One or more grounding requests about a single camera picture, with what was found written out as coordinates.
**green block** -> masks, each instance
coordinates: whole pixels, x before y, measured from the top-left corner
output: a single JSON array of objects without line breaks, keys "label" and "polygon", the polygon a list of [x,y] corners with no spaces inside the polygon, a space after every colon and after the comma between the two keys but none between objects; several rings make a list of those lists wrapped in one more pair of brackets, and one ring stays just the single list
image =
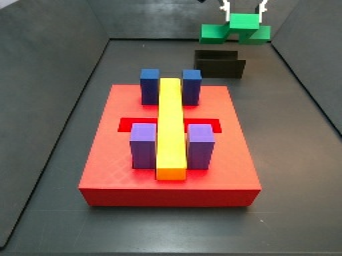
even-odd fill
[{"label": "green block", "polygon": [[240,44],[261,45],[272,39],[272,26],[261,26],[261,28],[252,34],[241,34]]},{"label": "green block", "polygon": [[202,44],[224,44],[230,35],[230,26],[204,24],[201,29],[201,39]]},{"label": "green block", "polygon": [[260,14],[232,13],[230,15],[232,33],[253,33],[260,29]]}]

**yellow bar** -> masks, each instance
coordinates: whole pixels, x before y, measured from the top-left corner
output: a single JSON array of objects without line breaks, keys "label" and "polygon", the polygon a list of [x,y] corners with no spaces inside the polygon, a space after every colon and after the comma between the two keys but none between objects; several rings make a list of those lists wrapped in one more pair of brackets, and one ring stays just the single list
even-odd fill
[{"label": "yellow bar", "polygon": [[185,180],[186,135],[178,78],[161,78],[157,143],[157,179]]}]

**gray wall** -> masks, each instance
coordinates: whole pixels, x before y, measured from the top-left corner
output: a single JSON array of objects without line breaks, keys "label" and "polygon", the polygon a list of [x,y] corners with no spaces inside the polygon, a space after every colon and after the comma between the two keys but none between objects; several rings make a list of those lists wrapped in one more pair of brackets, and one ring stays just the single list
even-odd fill
[{"label": "gray wall", "polygon": [[[89,0],[111,38],[198,39],[204,23],[224,24],[217,0]],[[232,0],[233,12],[254,13],[261,0]],[[298,0],[270,0],[273,35]]]},{"label": "gray wall", "polygon": [[85,0],[0,10],[0,247],[107,42]]},{"label": "gray wall", "polygon": [[342,1],[302,0],[273,44],[342,133]]}]

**red block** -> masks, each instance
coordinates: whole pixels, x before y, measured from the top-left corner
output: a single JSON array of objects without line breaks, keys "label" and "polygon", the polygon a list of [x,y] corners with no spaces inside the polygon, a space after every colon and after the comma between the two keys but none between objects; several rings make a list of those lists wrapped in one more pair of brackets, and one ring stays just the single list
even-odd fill
[{"label": "red block", "polygon": [[200,106],[185,119],[218,119],[209,170],[188,170],[186,181],[158,181],[154,170],[133,169],[130,133],[122,117],[157,118],[158,106],[141,104],[141,87],[113,86],[79,184],[93,206],[249,206],[261,192],[248,144],[225,86],[202,86]]}]

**toy block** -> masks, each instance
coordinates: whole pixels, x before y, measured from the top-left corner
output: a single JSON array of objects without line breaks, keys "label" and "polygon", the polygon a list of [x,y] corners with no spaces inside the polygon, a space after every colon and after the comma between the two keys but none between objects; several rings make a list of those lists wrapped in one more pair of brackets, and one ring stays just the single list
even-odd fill
[{"label": "toy block", "polygon": [[201,70],[184,70],[182,101],[184,106],[197,106],[201,93]]},{"label": "toy block", "polygon": [[240,44],[261,45],[272,40],[272,26],[261,26],[261,28],[252,34],[241,34]]},{"label": "toy block", "polygon": [[157,124],[135,123],[131,131],[134,169],[155,169]]},{"label": "toy block", "polygon": [[224,44],[230,35],[230,25],[204,24],[201,28],[201,44]]},{"label": "toy block", "polygon": [[188,169],[208,170],[216,138],[212,125],[190,124],[188,132]]},{"label": "toy block", "polygon": [[142,69],[142,105],[158,105],[160,69]]},{"label": "toy block", "polygon": [[122,117],[157,118],[158,107],[139,102],[141,86],[114,85],[85,166],[79,190],[91,206],[246,207],[262,187],[226,86],[204,86],[201,104],[185,119],[220,120],[208,171],[188,170],[186,181],[160,181],[155,171],[133,169],[130,133]]},{"label": "toy block", "polygon": [[161,78],[157,180],[186,179],[186,135],[181,79]]},{"label": "toy block", "polygon": [[260,14],[232,13],[230,32],[253,34],[260,29]]},{"label": "toy block", "polygon": [[238,60],[237,51],[196,51],[196,69],[204,78],[242,78],[246,60]]}]

